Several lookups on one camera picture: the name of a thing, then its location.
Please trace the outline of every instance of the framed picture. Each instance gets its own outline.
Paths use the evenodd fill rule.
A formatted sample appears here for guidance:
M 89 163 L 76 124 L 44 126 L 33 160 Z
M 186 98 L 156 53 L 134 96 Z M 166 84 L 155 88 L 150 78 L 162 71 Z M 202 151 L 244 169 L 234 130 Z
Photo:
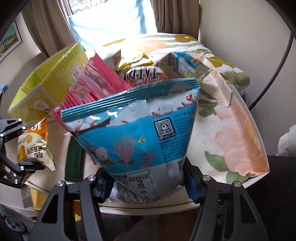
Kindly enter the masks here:
M 0 41 L 0 62 L 20 43 L 22 43 L 22 38 L 18 31 L 17 23 L 14 21 Z

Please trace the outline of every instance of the qr code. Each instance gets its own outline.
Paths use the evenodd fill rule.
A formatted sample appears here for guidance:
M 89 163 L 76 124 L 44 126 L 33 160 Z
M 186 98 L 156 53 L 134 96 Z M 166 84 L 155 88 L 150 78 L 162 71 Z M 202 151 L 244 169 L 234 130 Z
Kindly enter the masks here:
M 178 161 L 179 170 L 181 170 L 181 169 L 182 169 L 182 165 L 183 165 L 183 160 L 181 160 L 181 161 Z
M 168 118 L 156 121 L 154 124 L 159 136 L 164 136 L 167 134 L 174 133 L 173 126 L 170 122 L 170 119 Z
M 76 78 L 80 72 L 81 72 L 81 69 L 80 69 L 78 63 L 76 62 L 70 73 L 73 76 L 73 78 L 76 80 Z

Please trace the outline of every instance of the yellow cardboard box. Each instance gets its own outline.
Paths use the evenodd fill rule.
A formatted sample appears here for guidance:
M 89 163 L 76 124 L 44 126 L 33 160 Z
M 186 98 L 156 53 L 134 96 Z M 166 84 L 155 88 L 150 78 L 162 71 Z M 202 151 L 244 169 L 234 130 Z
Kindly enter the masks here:
M 50 116 L 66 97 L 68 86 L 75 83 L 76 76 L 87 62 L 80 42 L 62 49 L 27 77 L 11 102 L 8 113 L 14 118 L 21 118 L 28 126 Z

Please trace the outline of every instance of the blue chip bag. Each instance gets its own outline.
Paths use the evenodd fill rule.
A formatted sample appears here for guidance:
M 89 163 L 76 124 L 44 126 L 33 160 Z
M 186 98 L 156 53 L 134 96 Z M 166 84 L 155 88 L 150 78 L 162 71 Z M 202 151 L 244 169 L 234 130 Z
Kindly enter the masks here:
M 117 181 L 113 198 L 150 203 L 183 181 L 199 90 L 195 78 L 167 80 L 63 110 L 61 116 Z

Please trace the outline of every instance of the cartoon illustration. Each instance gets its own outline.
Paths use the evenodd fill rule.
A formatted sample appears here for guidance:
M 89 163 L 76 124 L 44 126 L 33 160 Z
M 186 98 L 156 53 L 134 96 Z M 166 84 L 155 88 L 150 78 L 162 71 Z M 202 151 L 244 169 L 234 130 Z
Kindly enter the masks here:
M 139 142 L 142 143 L 142 144 L 144 144 L 144 143 L 145 143 L 145 138 L 144 138 L 144 137 L 141 137 L 141 138 L 139 139 Z
M 115 164 L 114 161 L 108 159 L 108 152 L 104 147 L 97 148 L 95 154 L 100 162 L 105 164 Z
M 151 116 L 152 116 L 152 118 L 158 118 L 161 115 L 159 113 L 157 113 L 157 112 L 151 112 Z
M 152 118 L 158 118 L 163 115 L 171 114 L 172 112 L 173 112 L 173 108 L 171 104 L 162 104 L 157 111 L 151 112 L 151 116 Z
M 194 94 L 190 93 L 188 96 L 186 96 L 186 100 L 192 101 L 193 103 L 196 103 L 196 96 Z
M 29 111 L 32 112 L 33 115 L 50 115 L 53 108 L 50 108 L 39 96 L 35 99 L 34 103 L 30 105 Z
M 120 126 L 123 124 L 131 123 L 148 115 L 149 109 L 147 107 L 147 104 L 145 102 L 136 102 L 119 110 L 118 116 L 110 121 L 110 126 Z
M 181 105 L 180 107 L 177 107 L 177 110 L 180 110 L 184 107 L 187 107 L 187 106 L 190 106 L 192 104 L 196 104 L 196 96 L 192 93 L 190 93 L 189 95 L 186 96 L 186 100 L 187 102 L 181 102 Z
M 125 163 L 127 171 L 129 172 L 129 164 L 134 164 L 135 161 L 130 161 L 136 147 L 136 140 L 132 136 L 124 136 L 122 139 L 114 142 L 114 149 L 116 154 L 122 158 L 116 163 Z
M 153 161 L 157 160 L 158 157 L 152 149 L 148 151 L 141 151 L 141 169 L 148 168 L 153 165 Z
M 99 127 L 104 127 L 110 123 L 111 118 L 108 118 L 104 120 L 101 123 L 97 123 L 97 119 L 91 118 L 90 116 L 83 121 L 83 119 L 78 119 L 73 122 L 69 122 L 66 124 L 67 128 L 69 131 L 72 132 L 74 136 L 78 136 L 80 134 L 85 133 L 86 131 L 89 131 L 91 129 L 99 128 Z
M 90 125 L 90 127 L 93 127 L 96 125 L 96 121 L 97 119 L 96 118 L 92 118 L 92 117 L 87 117 L 86 119 L 86 123 Z
M 95 148 L 89 144 L 87 144 L 86 142 L 84 143 L 87 150 L 93 154 L 94 156 L 96 156 L 98 158 L 98 160 L 104 164 L 115 164 L 114 161 L 110 160 L 108 158 L 108 152 L 104 147 L 99 147 L 99 148 Z

